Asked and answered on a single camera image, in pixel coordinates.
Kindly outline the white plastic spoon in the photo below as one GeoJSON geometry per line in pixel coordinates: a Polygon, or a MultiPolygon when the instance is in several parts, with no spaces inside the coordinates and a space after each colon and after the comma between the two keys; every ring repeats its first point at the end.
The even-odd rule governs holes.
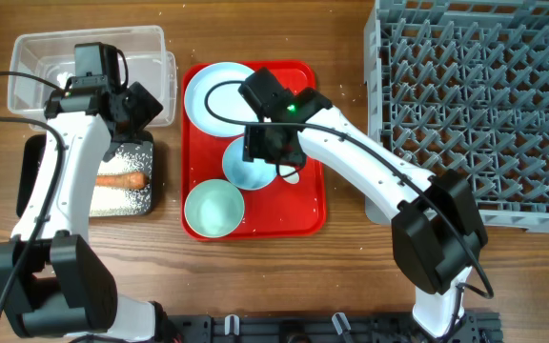
{"type": "Polygon", "coordinates": [[[295,167],[280,166],[280,176],[290,184],[297,184],[299,182],[299,174],[295,167]]]}

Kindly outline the light blue bowl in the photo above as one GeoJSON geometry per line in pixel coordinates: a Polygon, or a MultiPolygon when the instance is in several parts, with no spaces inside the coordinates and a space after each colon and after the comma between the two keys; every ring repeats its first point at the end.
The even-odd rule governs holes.
{"type": "Polygon", "coordinates": [[[244,137],[236,138],[224,151],[222,170],[226,178],[245,191],[257,191],[270,185],[276,178],[275,166],[262,159],[243,160],[244,137]]]}

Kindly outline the light blue plate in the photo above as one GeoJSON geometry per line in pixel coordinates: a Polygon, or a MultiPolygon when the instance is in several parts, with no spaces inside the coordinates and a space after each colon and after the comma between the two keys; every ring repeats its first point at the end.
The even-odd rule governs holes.
{"type": "Polygon", "coordinates": [[[184,95],[184,107],[191,122],[201,131],[215,137],[233,137],[243,134],[245,129],[220,121],[206,110],[204,101],[208,90],[224,81],[234,84],[216,88],[209,97],[209,106],[219,116],[244,121],[256,122],[257,117],[247,102],[238,92],[237,81],[244,81],[254,71],[242,64],[220,62],[200,70],[189,82],[184,95]]]}

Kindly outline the white tissue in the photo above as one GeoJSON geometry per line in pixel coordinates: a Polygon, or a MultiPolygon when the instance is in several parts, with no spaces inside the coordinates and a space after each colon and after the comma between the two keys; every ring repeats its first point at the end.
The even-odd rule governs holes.
{"type": "Polygon", "coordinates": [[[70,79],[74,77],[74,74],[70,71],[63,71],[57,74],[56,81],[59,84],[59,87],[64,88],[71,88],[71,84],[69,83],[70,79]]]}

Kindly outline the green bowl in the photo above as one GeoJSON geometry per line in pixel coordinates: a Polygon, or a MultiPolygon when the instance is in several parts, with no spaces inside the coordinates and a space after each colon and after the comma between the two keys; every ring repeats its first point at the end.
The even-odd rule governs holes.
{"type": "Polygon", "coordinates": [[[222,179],[204,181],[188,194],[184,216],[191,230],[201,237],[220,238],[241,224],[245,201],[240,190],[222,179]]]}

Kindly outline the white rice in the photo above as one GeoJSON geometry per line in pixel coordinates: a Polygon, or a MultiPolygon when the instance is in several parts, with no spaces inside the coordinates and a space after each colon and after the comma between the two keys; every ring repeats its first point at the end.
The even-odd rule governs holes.
{"type": "Polygon", "coordinates": [[[90,217],[143,215],[152,210],[152,141],[121,145],[111,160],[101,163],[97,175],[119,176],[133,172],[142,172],[147,177],[147,185],[139,190],[95,186],[90,217]]]}

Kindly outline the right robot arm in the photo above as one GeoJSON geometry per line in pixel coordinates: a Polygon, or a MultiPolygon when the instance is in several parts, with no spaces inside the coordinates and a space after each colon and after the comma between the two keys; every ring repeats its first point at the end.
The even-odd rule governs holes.
{"type": "Polygon", "coordinates": [[[449,338],[488,236],[472,188],[458,172],[442,175],[387,151],[313,88],[292,93],[266,68],[238,91],[257,120],[247,125],[245,160],[300,166],[307,158],[336,171],[391,222],[397,266],[416,287],[412,315],[433,338],[449,338]]]}

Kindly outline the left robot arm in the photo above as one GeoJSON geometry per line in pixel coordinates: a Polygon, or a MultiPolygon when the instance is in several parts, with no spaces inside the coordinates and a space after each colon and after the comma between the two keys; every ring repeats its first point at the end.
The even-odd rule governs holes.
{"type": "Polygon", "coordinates": [[[74,76],[45,104],[47,141],[30,200],[0,243],[0,321],[22,338],[176,342],[162,306],[121,295],[88,242],[100,164],[142,143],[161,104],[130,81],[120,49],[79,44],[74,60],[74,76]]]}

